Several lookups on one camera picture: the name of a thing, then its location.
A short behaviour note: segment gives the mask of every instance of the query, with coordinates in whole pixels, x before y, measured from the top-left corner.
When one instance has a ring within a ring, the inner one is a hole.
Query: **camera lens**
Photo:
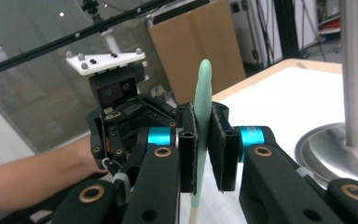
[[[113,95],[113,91],[112,91],[112,90],[107,90],[107,91],[105,92],[105,95],[106,95],[106,96],[112,96],[112,95]]]
[[[123,91],[129,91],[131,89],[131,84],[130,83],[125,83],[123,85]]]

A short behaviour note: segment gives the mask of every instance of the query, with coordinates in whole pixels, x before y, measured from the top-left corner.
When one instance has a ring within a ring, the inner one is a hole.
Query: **black cable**
[[[272,18],[272,61],[275,61],[275,3],[271,0],[271,18]]]
[[[260,56],[256,50],[256,46],[255,46],[255,33],[254,33],[254,29],[253,29],[253,25],[251,23],[251,18],[250,18],[250,15],[249,15],[249,4],[244,4],[244,2],[242,2],[243,5],[242,5],[242,8],[243,10],[246,11],[246,19],[248,20],[248,25],[249,25],[249,31],[251,33],[251,40],[252,40],[252,46],[253,46],[253,49],[252,49],[252,56],[253,58],[256,60],[256,64],[259,65],[260,64]]]
[[[272,38],[274,38],[274,20],[272,17],[272,11],[273,8],[272,6],[269,5],[269,1],[267,1],[267,15],[266,15],[266,31],[269,31],[269,12],[271,11],[271,19],[272,19]],[[269,53],[271,54],[271,61],[272,63],[274,63],[274,48],[271,47],[271,41],[269,41],[269,36],[268,36],[268,47],[269,47]]]
[[[261,10],[261,6],[260,6],[260,2],[258,0],[255,1],[256,5],[257,5],[257,16],[258,16],[258,19],[260,21],[260,26],[261,26],[261,31],[263,33],[263,39],[264,39],[264,45],[265,45],[265,48],[266,48],[266,53],[267,53],[267,66],[270,67],[271,66],[271,60],[269,58],[269,43],[267,41],[267,38],[268,38],[268,33],[267,31],[265,30],[265,27],[264,27],[264,23],[261,19],[261,15],[260,15],[260,10]]]
[[[301,14],[301,50],[304,50],[304,17],[305,17],[305,4],[303,1],[303,11]]]
[[[311,28],[313,34],[314,34],[315,37],[316,37],[316,41],[317,41],[317,44],[318,44],[319,51],[321,52],[322,57],[324,58],[324,62],[327,62],[326,56],[325,56],[325,54],[324,54],[324,50],[322,49],[322,43],[321,43],[321,41],[320,41],[319,38],[318,38],[318,34],[317,34],[315,28],[313,27],[313,24],[312,24],[311,19],[310,19],[310,13],[308,12],[307,7],[305,6],[304,0],[302,0],[302,4],[303,4],[303,7],[305,8],[305,13],[306,13],[306,15],[307,15],[308,22],[310,23],[310,28]]]
[[[103,132],[102,132],[102,135],[103,135],[103,150],[104,150],[104,157],[105,158],[109,158],[108,155],[107,155],[107,144],[106,144],[106,133],[105,133],[105,129],[104,129],[104,124],[103,124],[103,120],[104,120],[104,112],[103,112],[103,109],[101,109],[101,127],[103,128]]]

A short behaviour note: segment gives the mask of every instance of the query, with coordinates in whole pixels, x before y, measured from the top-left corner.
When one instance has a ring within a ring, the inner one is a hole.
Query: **white cable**
[[[124,173],[116,173],[113,176],[112,184],[115,183],[116,180],[121,180],[124,184],[124,192],[125,192],[125,199],[124,202],[128,203],[130,201],[131,195],[131,183],[129,177]]]
[[[109,158],[104,158],[103,159],[103,168],[107,169],[106,162],[109,161],[109,160],[110,160]]]

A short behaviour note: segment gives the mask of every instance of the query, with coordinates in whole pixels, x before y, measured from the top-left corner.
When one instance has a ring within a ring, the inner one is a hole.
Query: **metal pole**
[[[358,147],[358,0],[340,1],[346,145]]]

